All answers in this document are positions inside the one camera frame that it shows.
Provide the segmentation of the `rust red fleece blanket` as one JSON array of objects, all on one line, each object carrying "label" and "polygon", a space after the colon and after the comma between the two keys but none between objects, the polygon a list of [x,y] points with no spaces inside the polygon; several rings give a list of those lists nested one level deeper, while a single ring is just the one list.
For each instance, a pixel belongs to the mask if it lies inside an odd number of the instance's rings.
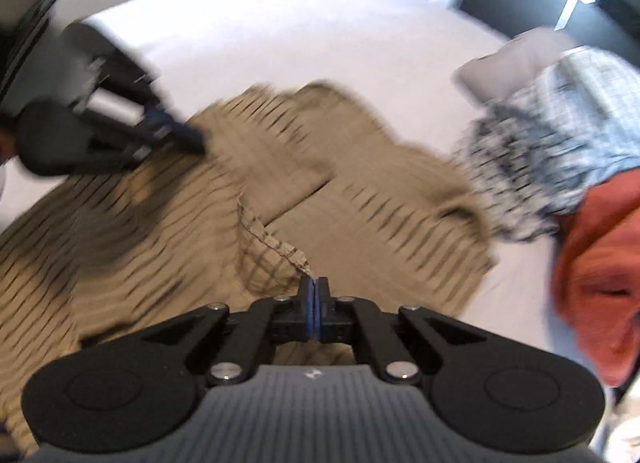
[{"label": "rust red fleece blanket", "polygon": [[639,171],[589,189],[559,225],[555,310],[601,381],[618,387],[639,357]]}]

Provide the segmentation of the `tan striped shirt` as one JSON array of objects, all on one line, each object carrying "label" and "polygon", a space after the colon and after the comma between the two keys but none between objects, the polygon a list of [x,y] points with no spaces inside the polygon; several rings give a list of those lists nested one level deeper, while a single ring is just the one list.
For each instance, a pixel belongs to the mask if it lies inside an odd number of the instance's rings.
[{"label": "tan striped shirt", "polygon": [[462,313],[490,228],[462,172],[324,82],[247,89],[192,118],[203,156],[63,181],[1,235],[1,420],[37,448],[23,388],[46,363],[215,301],[325,277],[385,310]]}]

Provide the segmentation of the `grey pillow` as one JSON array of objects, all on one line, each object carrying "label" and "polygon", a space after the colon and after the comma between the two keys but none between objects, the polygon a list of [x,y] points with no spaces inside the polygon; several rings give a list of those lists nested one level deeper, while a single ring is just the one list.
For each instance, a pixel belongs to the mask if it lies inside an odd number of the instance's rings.
[{"label": "grey pillow", "polygon": [[482,105],[499,102],[530,85],[578,42],[562,30],[537,27],[509,40],[495,53],[460,66],[454,80]]}]

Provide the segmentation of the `grey striped garment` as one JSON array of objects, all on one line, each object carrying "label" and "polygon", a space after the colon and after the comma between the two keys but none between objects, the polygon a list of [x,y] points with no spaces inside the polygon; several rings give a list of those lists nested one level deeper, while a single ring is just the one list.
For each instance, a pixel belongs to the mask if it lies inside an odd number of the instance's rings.
[{"label": "grey striped garment", "polygon": [[587,191],[639,165],[639,70],[615,53],[562,53],[474,120],[456,156],[491,231],[530,241],[555,231]]}]

